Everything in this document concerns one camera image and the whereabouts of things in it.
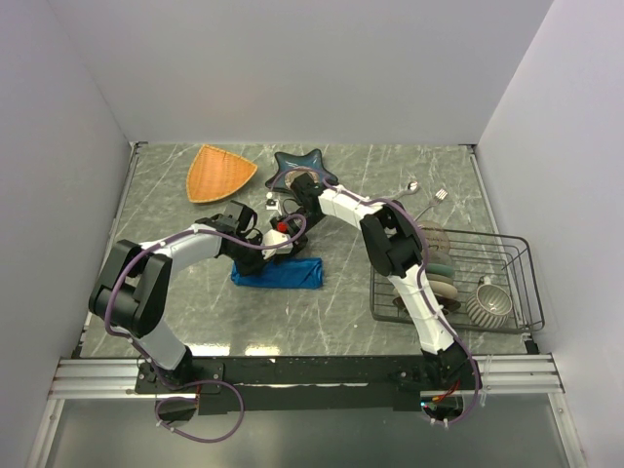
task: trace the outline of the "black metal bar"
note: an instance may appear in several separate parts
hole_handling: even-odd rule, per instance
[[[396,385],[377,383],[366,386],[266,387],[237,385],[245,410],[336,410],[392,408],[396,411],[420,410],[420,392],[400,391]],[[225,414],[239,408],[232,392],[200,394],[199,415]]]
[[[496,264],[496,263],[501,263],[504,264],[505,260],[497,260],[495,258],[484,258],[484,257],[479,257],[479,256],[464,256],[464,255],[451,255],[451,258],[461,258],[461,261],[464,261],[466,263],[487,263],[487,264]]]
[[[219,356],[195,357],[193,367],[198,379],[213,378],[215,370],[222,366],[223,378],[232,384],[296,385],[386,382],[390,378],[396,379],[402,372],[417,375],[423,362],[421,355]],[[148,364],[143,366],[149,371]],[[150,382],[147,378],[137,383],[137,393],[171,393],[160,383]]]
[[[520,255],[522,255],[523,253],[525,253],[527,251],[527,249],[525,248],[522,252],[518,253],[516,256],[514,256],[510,261],[507,262],[507,264],[505,265],[505,267],[511,265],[511,263],[513,261],[515,261],[517,258],[520,258]]]
[[[455,273],[470,273],[473,275],[493,275],[493,276],[506,276],[505,273],[491,273],[489,271],[468,271],[468,270],[455,270]]]
[[[541,327],[538,330],[542,330],[546,325],[546,320],[544,319],[544,310],[542,309],[542,300],[539,296],[539,289],[537,288],[537,281],[535,279],[535,269],[533,268],[533,257],[530,254],[530,246],[526,244],[526,253],[528,254],[528,266],[530,267],[530,274],[533,280],[533,290],[535,291],[535,299],[537,300],[537,305],[539,307],[539,315],[541,317]]]
[[[502,248],[503,252],[506,252],[505,249],[513,249],[515,250],[517,253],[520,252],[520,249],[516,246],[514,246],[513,244],[489,244],[486,242],[474,242],[474,241],[458,241],[456,239],[449,239],[451,242],[454,242],[455,244],[470,244],[470,245],[475,245],[475,246],[491,246],[491,247],[497,247],[497,248]],[[465,248],[465,247],[455,247],[457,250],[459,251],[467,251],[469,249]],[[502,254],[503,252],[496,250],[496,251],[488,251],[488,250],[482,250],[481,252],[488,252],[491,254]]]
[[[528,288],[527,288],[527,278],[525,275],[525,268],[523,267],[523,262],[522,259],[520,257],[518,257],[518,261],[516,263],[514,263],[514,265],[519,264],[520,265],[520,271],[521,271],[521,279],[523,280],[523,286],[525,287],[525,298],[526,298],[526,309],[528,311],[528,315],[529,315],[529,319],[532,321],[533,320],[533,314],[531,313],[530,310],[530,298],[528,297]]]

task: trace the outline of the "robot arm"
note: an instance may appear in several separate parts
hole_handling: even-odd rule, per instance
[[[423,295],[430,304],[440,309],[424,275],[418,285],[416,275],[422,263],[422,245],[405,216],[386,204],[370,203],[340,185],[325,188],[315,183],[308,174],[294,180],[292,191],[301,205],[297,212],[306,219],[305,231],[325,215],[338,217],[362,231],[372,266],[379,274],[388,277],[401,295],[417,328],[422,350],[432,356],[449,350],[453,345],[449,332],[452,329],[444,316],[440,313],[436,317],[424,301]],[[118,242],[113,246],[92,291],[89,309],[104,319],[121,272],[139,253],[152,249],[128,275],[131,278],[140,275],[136,285],[123,279],[121,290],[114,300],[111,325],[117,332],[129,335],[159,368],[169,372],[171,380],[187,381],[185,373],[191,367],[192,354],[163,320],[167,288],[174,274],[197,261],[225,254],[236,262],[241,274],[250,275],[261,271],[268,261],[279,261],[305,247],[307,239],[304,233],[299,234],[300,237],[297,236],[296,242],[292,242],[286,251],[282,248],[264,250],[269,254],[229,240],[236,238],[255,246],[273,246],[287,242],[300,227],[293,220],[277,216],[271,219],[273,229],[263,235],[258,233],[249,237],[249,226],[255,218],[252,209],[231,202],[224,214],[192,224],[189,231],[194,233],[186,237],[169,243]],[[222,239],[211,235],[210,231],[230,237]]]

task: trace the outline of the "blue cloth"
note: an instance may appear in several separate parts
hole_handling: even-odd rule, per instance
[[[323,285],[323,261],[320,258],[289,258],[279,265],[268,263],[259,275],[241,276],[232,267],[232,282],[238,286],[317,290]]]

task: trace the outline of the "wire dish rack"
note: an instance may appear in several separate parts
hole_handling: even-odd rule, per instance
[[[423,228],[429,238],[429,229]],[[447,314],[448,322],[457,330],[476,332],[526,333],[544,328],[539,290],[535,281],[533,260],[528,242],[522,237],[503,236],[484,232],[452,229],[435,232],[430,242],[430,252],[447,252],[455,270],[453,285],[459,292],[461,307]],[[514,309],[499,329],[486,329],[470,322],[465,304],[479,286],[482,277],[489,276],[494,285],[501,287],[512,298]],[[412,325],[407,310],[393,304],[398,297],[387,278],[370,270],[370,312],[381,322]]]

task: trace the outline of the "floor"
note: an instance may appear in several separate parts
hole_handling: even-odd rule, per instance
[[[487,206],[465,146],[229,144],[220,145],[258,164],[252,180],[227,200],[193,205],[185,181],[199,144],[147,144],[119,219],[115,239],[155,240],[188,227],[195,219],[222,212],[230,199],[259,214],[268,226],[264,181],[277,165],[273,154],[305,154],[319,147],[328,170],[347,188],[363,195],[392,195],[418,180],[416,195],[402,199],[419,213],[444,187],[449,195],[429,211],[431,219],[451,229],[492,232]],[[320,256],[325,283],[316,291],[261,290],[235,286],[226,257],[197,263],[170,284],[166,320],[195,355],[384,355],[417,354],[415,328],[376,322],[369,308],[370,264],[359,231],[326,218],[309,234],[300,257]],[[476,354],[520,354],[517,335],[461,331]],[[127,357],[134,349],[104,333],[102,321],[90,322],[84,357]]]

